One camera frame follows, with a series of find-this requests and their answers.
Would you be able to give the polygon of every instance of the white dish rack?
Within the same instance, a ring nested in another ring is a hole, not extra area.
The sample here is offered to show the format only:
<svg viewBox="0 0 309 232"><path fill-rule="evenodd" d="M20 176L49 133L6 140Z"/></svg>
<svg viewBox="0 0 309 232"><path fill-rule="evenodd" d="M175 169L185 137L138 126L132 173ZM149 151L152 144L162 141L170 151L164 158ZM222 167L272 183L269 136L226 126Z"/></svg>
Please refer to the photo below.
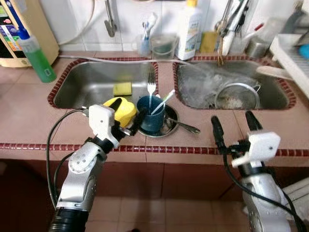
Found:
<svg viewBox="0 0 309 232"><path fill-rule="evenodd" d="M300 56L298 48L294 47L300 36L278 34L270 46L270 51L309 99L309 60Z"/></svg>

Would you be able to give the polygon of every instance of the countertop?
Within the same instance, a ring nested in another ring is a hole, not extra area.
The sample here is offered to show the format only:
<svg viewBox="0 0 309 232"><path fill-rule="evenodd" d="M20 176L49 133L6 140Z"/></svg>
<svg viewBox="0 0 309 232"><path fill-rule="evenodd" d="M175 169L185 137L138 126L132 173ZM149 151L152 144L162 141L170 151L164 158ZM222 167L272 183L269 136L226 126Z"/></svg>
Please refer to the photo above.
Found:
<svg viewBox="0 0 309 232"><path fill-rule="evenodd" d="M124 52L71 52L98 58L137 57ZM73 59L58 58L53 64L57 78ZM158 89L165 96L174 88L172 63L158 63ZM46 138L54 123L67 110L52 107L47 96L56 81L42 83L32 68L0 67L0 159L44 160ZM309 101L293 83L289 87L296 104L288 110L254 110L263 127L281 137L280 150L269 163L273 166L309 166ZM201 130L193 135L179 127L172 135L149 138L140 133L126 137L119 149L108 154L108 161L222 164L212 135L211 116L217 115L225 131L227 145L243 139L248 126L244 110L197 110L176 97L169 105L180 121ZM52 138L51 159L60 160L93 136L87 117L75 113L66 118Z"/></svg>

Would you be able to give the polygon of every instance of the black cable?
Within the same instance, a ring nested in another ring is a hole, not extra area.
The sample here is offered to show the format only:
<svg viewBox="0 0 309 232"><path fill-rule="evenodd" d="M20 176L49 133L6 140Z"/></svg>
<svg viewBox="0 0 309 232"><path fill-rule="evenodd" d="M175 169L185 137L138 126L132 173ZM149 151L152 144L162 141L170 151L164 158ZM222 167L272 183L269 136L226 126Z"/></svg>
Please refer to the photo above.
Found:
<svg viewBox="0 0 309 232"><path fill-rule="evenodd" d="M264 197L260 194L257 194L255 192L252 192L250 189L246 188L245 186L243 186L235 177L234 175L232 174L229 166L228 166L228 163L227 163L227 152L223 152L223 162L224 162L224 166L225 166L225 170L227 172L227 174L229 175L229 177L233 180L233 182L238 186L240 187L243 191L245 191L246 193L256 197L256 198L259 198L263 201L266 201L268 203L271 203L283 210L285 210L286 212L288 212L289 214L291 214L294 219L295 219L295 223L296 223L296 226L297 226L297 229L299 232L307 232L307 229L306 229L306 226L304 224L304 222L300 219L300 217L297 215L296 212L293 212L291 209L289 209L288 207L282 205L281 203L279 202L276 202L272 199L269 199L267 197Z"/></svg>
<svg viewBox="0 0 309 232"><path fill-rule="evenodd" d="M47 138L47 142L46 142L46 173L47 173L47 185L48 185L48 191L49 191L49 195L50 195L50 199L52 200L52 204L53 207L56 209L56 196L55 196L55 189L54 189L54 185L52 184L52 180L51 180L51 175L50 175L50 164L49 164L49 145L50 145L50 140L52 138L52 135L54 133L54 130L56 129L56 127L58 126L58 124L67 116L75 113L75 112L83 112L84 109L80 108L80 109L76 109L76 110L72 110L68 113L66 113L64 116L62 116L55 124L54 126L51 128L49 134L48 134L48 138Z"/></svg>
<svg viewBox="0 0 309 232"><path fill-rule="evenodd" d="M55 190L55 199L56 201L58 201L59 195L58 195L58 191L57 191L57 178L58 178L58 172L60 170L60 167L62 166L62 164L64 163L64 161L69 158L71 155L73 155L74 152L68 154L67 156L63 157L62 160L60 161L60 163L58 164L56 170L55 170L55 174L54 174L54 190Z"/></svg>

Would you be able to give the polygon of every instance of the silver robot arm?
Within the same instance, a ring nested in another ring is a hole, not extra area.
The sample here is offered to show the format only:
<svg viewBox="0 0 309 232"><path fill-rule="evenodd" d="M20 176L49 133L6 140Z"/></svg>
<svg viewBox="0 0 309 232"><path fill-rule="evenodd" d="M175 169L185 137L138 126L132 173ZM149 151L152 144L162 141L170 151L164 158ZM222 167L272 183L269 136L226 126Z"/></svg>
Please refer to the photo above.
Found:
<svg viewBox="0 0 309 232"><path fill-rule="evenodd" d="M220 154L224 156L225 169L232 180L243 190L251 231L290 232L291 228L285 211L295 214L299 231L307 231L296 212L283 205L288 196L277 186L269 169L264 165L264 161L275 157L280 137L274 132L264 130L252 112L247 111L246 118L250 128L247 139L240 140L230 147L225 146L224 132L219 119L213 116L211 122L215 142ZM241 182L231 173L227 163L227 154L232 155L232 166L239 169Z"/></svg>
<svg viewBox="0 0 309 232"><path fill-rule="evenodd" d="M114 120L114 110L92 105L86 114L89 126L95 134L69 159L69 172L62 185L56 212L49 232L84 232L85 224L96 193L97 178L101 173L107 154L119 146L126 135L134 135L146 115L141 111L130 129L120 127Z"/></svg>

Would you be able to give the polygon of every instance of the plate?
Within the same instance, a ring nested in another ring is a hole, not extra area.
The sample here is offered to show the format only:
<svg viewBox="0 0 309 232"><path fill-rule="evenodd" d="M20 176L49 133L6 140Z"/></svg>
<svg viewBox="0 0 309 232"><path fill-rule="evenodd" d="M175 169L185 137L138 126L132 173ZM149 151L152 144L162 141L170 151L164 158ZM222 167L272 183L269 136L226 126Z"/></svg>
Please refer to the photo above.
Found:
<svg viewBox="0 0 309 232"><path fill-rule="evenodd" d="M139 132L143 135L146 135L148 137L153 137L153 138L160 138L160 137L164 137L164 136L172 134L178 128L178 124L171 122L170 120L166 120L166 118L172 118L174 120L178 120L179 118L178 113L172 107L168 105L165 105L164 123L160 131L156 133L151 133L151 132L148 132L140 128Z"/></svg>

